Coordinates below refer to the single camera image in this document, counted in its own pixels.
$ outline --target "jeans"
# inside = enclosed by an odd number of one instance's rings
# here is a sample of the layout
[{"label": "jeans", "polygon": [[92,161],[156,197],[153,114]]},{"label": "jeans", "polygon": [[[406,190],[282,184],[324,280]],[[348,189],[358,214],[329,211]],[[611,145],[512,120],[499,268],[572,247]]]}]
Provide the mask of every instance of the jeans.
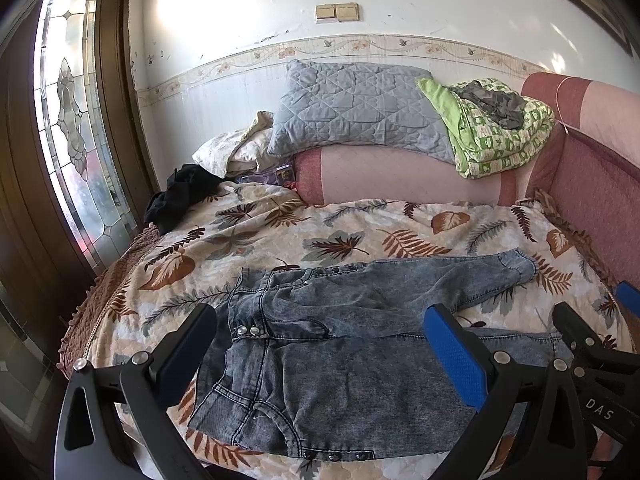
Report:
[{"label": "jeans", "polygon": [[[332,462],[450,450],[474,410],[424,338],[424,311],[468,308],[537,272],[518,250],[243,269],[218,308],[189,426],[248,449]],[[523,364],[571,356],[559,335],[472,330]]]}]

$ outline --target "floral border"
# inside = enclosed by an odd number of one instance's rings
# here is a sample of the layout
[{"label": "floral border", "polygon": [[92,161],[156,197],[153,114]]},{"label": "floral border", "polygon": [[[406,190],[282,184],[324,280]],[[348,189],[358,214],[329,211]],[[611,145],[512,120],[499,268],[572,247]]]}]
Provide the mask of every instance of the floral border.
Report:
[{"label": "floral border", "polygon": [[286,41],[252,48],[187,70],[148,90],[138,91],[140,107],[151,106],[188,89],[246,72],[255,68],[284,64],[288,58],[323,59],[331,57],[411,56],[439,59],[491,68],[511,76],[526,79],[545,69],[535,63],[509,56],[496,50],[457,41],[426,36],[394,34],[349,34],[323,36],[306,40]]}]

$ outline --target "white pillow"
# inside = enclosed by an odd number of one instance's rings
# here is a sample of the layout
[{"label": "white pillow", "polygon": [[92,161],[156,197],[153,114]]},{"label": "white pillow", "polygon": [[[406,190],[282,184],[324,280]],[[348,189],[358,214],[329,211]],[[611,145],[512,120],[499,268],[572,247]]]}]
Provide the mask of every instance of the white pillow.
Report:
[{"label": "white pillow", "polygon": [[255,132],[251,137],[245,140],[245,142],[243,142],[238,150],[232,155],[231,162],[252,162],[258,172],[264,171],[277,164],[280,161],[280,157],[269,155],[267,153],[272,133],[273,128],[266,128]]},{"label": "white pillow", "polygon": [[217,134],[205,142],[193,154],[193,161],[221,178],[256,168],[258,171],[269,168],[279,160],[267,155],[272,126],[273,114],[258,112],[248,128]]}]

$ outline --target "green blanket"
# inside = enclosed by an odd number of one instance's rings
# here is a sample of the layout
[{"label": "green blanket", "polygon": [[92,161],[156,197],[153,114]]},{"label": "green blanket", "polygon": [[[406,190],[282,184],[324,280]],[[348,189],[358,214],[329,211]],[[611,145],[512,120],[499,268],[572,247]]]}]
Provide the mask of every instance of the green blanket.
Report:
[{"label": "green blanket", "polygon": [[[486,90],[513,92],[497,79],[478,81]],[[420,79],[416,83],[447,125],[456,170],[465,178],[480,178],[523,166],[542,149],[554,127],[553,110],[536,99],[523,97],[527,102],[523,127],[505,130],[476,104],[433,79]]]}]

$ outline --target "bed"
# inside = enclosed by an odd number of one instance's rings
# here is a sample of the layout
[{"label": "bed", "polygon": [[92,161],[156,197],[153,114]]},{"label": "bed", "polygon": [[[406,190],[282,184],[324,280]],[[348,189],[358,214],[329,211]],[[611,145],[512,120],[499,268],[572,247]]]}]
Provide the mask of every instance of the bed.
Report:
[{"label": "bed", "polygon": [[[460,312],[463,326],[484,322],[489,327],[548,332],[553,330],[553,306],[565,301],[608,346],[633,351],[628,325],[610,289],[535,200],[511,206],[382,199],[308,206],[295,191],[283,187],[224,183],[191,207],[176,230],[159,237],[156,229],[147,229],[101,277],[72,320],[61,365],[68,374],[80,356],[105,367],[152,350],[196,303],[220,304],[241,267],[277,272],[513,248],[535,259],[540,272],[525,286]],[[203,462],[258,479],[427,478],[444,457],[325,463],[241,449],[188,428],[194,396],[192,383],[180,404],[168,410],[188,446]],[[126,406],[119,406],[118,413],[127,433],[139,441]],[[508,438],[503,440],[501,447],[508,449]],[[500,455],[498,449],[491,468],[499,467]]]}]

